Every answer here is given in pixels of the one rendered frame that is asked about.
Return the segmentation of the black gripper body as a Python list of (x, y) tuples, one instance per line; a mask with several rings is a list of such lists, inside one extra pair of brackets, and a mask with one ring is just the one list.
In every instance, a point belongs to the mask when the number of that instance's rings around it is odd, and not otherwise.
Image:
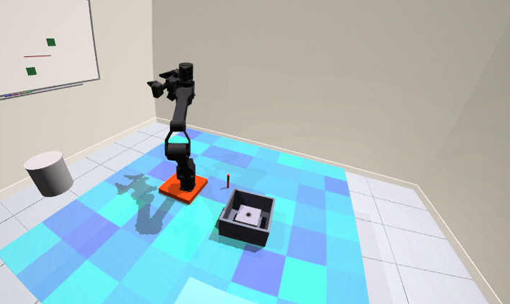
[(166, 83), (162, 84), (161, 82), (155, 82), (151, 85), (151, 90), (153, 93), (153, 97), (159, 98), (164, 94), (164, 89), (174, 90), (174, 84), (179, 79), (179, 70), (175, 69), (174, 72), (171, 73), (172, 76), (166, 79)]

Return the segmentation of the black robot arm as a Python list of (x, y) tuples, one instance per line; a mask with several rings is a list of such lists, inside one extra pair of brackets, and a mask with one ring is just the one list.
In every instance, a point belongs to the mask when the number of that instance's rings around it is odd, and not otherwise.
[[(180, 191), (192, 192), (195, 189), (196, 164), (191, 155), (191, 141), (186, 132), (186, 113), (187, 107), (191, 105), (195, 97), (195, 84), (193, 81), (193, 64), (179, 64), (179, 79), (174, 84), (174, 90), (167, 89), (166, 96), (171, 101), (176, 99), (176, 107), (173, 120), (170, 121), (170, 132), (165, 138), (165, 156), (170, 161), (178, 163), (176, 167), (176, 179), (180, 180)], [(170, 135), (173, 132), (184, 132), (188, 143), (169, 143)]]

